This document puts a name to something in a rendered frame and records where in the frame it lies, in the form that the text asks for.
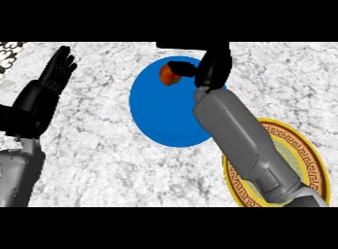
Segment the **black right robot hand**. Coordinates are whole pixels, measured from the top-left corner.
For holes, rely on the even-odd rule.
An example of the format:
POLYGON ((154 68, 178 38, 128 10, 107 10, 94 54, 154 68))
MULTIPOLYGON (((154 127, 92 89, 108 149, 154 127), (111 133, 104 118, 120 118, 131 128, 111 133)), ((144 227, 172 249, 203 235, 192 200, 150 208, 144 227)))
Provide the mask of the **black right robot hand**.
POLYGON ((228 42, 157 42, 158 49, 204 51, 198 66, 186 61, 170 60, 166 64, 172 72, 182 77, 195 79, 195 86, 207 87, 207 90, 220 89, 225 86, 231 69, 232 56, 228 42))

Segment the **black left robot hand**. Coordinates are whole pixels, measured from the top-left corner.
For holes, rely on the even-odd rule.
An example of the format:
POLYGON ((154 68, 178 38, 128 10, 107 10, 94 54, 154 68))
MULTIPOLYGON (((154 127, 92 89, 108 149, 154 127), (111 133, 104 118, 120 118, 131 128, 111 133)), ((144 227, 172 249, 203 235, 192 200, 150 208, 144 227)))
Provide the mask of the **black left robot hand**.
POLYGON ((70 48, 61 46, 39 78, 25 86, 11 106, 0 104, 0 131, 7 136, 38 138, 50 126, 60 94, 78 67, 70 48))

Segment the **red tomato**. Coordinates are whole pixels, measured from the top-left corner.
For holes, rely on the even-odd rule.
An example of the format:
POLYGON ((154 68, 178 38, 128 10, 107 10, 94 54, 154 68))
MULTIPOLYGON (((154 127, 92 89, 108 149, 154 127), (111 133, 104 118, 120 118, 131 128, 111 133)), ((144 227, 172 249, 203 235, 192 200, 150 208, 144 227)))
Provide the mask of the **red tomato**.
POLYGON ((175 85, 181 81, 181 76, 176 75, 167 64, 164 64, 158 71, 160 82, 166 86, 175 85))

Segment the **blue plate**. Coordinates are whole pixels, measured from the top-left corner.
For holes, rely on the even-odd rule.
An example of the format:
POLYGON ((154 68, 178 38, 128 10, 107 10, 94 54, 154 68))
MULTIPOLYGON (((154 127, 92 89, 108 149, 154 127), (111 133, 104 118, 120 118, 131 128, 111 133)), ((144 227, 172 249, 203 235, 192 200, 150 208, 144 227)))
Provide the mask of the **blue plate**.
POLYGON ((191 147, 204 142, 210 134, 192 113, 195 80, 183 77, 172 86, 164 86, 160 81, 160 68, 169 61, 185 61, 194 66, 200 63, 189 56, 169 56, 145 66, 131 88, 132 119, 142 134, 156 143, 170 147, 191 147))

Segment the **yellow patterned plate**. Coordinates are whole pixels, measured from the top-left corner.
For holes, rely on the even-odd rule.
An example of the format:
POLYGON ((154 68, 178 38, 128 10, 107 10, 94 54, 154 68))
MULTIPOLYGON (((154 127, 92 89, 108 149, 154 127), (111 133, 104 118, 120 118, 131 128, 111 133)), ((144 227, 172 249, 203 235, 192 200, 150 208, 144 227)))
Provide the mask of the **yellow patterned plate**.
MULTIPOLYGON (((257 119, 263 125, 285 161, 297 172, 303 183, 329 202, 331 187, 326 167, 317 151, 298 131, 286 124, 267 118, 257 119)), ((232 197, 242 207, 281 207, 282 204, 267 203, 251 182, 241 179, 226 156, 222 156, 223 175, 232 197)))

